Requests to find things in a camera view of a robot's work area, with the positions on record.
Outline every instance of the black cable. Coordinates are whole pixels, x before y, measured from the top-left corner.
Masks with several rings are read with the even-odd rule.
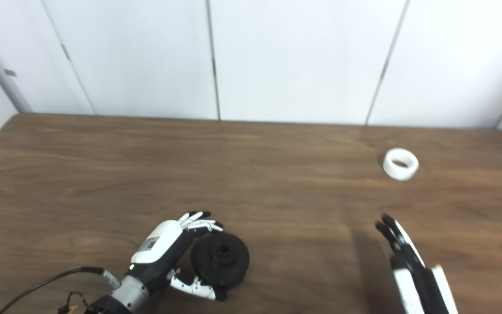
[[[91,267],[91,266],[84,266],[80,268],[75,268],[74,270],[68,270],[66,272],[63,272],[61,274],[57,274],[51,278],[48,278],[47,280],[44,280],[43,282],[40,282],[39,284],[33,286],[32,288],[24,291],[22,294],[19,294],[16,296],[14,299],[10,300],[1,310],[0,314],[3,314],[6,310],[8,310],[13,304],[15,304],[18,300],[20,300],[22,297],[24,297],[27,294],[30,294],[30,292],[45,286],[46,284],[49,284],[52,281],[58,280],[59,278],[68,276],[70,274],[75,274],[75,273],[93,273],[93,274],[98,274],[102,275],[104,273],[105,269],[101,267]]]

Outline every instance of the white robot finger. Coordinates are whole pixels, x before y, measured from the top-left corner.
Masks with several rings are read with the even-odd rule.
[[[172,270],[175,274],[171,276],[170,286],[186,294],[193,294],[210,300],[226,300],[224,290],[203,284],[203,280],[185,270]]]

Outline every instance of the label on robot hand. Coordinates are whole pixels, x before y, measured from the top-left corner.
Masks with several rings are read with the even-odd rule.
[[[143,242],[143,244],[141,244],[137,252],[150,251],[154,247],[158,239],[160,239],[160,236],[149,237],[145,240],[145,242]]]

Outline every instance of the robot hand finger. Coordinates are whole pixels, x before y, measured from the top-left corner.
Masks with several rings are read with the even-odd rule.
[[[383,234],[385,239],[387,239],[387,241],[389,241],[390,248],[393,251],[396,251],[397,245],[398,245],[398,240],[396,239],[396,237],[394,236],[394,234],[390,230],[390,228],[382,222],[375,223],[375,228],[377,228],[377,230]]]
[[[170,282],[172,288],[211,300],[226,300],[227,295],[224,290],[204,284],[203,280],[195,274],[181,269],[173,272],[175,274],[171,277]]]
[[[183,215],[181,218],[185,218],[185,219],[178,219],[177,222],[180,223],[180,226],[183,228],[187,225],[189,225],[190,223],[194,223],[195,221],[197,221],[198,219],[200,218],[207,218],[207,217],[210,217],[210,212],[190,212],[189,215]]]
[[[219,222],[212,220],[211,222],[203,222],[202,220],[197,220],[194,223],[186,226],[189,234],[193,237],[203,236],[208,232],[221,232],[223,231],[223,226]]]

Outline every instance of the wire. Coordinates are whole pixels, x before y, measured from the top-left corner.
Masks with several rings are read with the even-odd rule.
[[[73,294],[78,295],[78,297],[81,299],[82,304],[84,305],[84,307],[88,308],[88,302],[86,302],[86,299],[84,298],[84,296],[82,295],[82,293],[80,293],[78,291],[71,291],[71,292],[69,292],[69,295],[67,296],[67,303],[66,303],[67,308],[69,308],[69,303],[71,302],[71,296]]]
[[[46,284],[49,284],[50,282],[53,282],[55,280],[58,280],[59,278],[68,276],[70,274],[76,274],[76,273],[93,273],[93,274],[98,274],[102,275],[104,273],[105,269],[101,267],[91,267],[91,266],[84,266],[80,268],[75,268],[74,270],[68,270],[66,272],[63,272],[61,274],[57,274],[51,278],[48,278],[47,280],[44,280],[43,282],[40,282],[39,284],[33,286],[32,288],[24,291],[22,294],[19,294],[16,296],[14,299],[10,300],[1,310],[0,314],[3,314],[6,310],[8,310],[13,304],[15,304],[18,300],[20,300],[22,297],[26,296],[27,294],[30,294],[30,292],[41,288],[45,286]]]

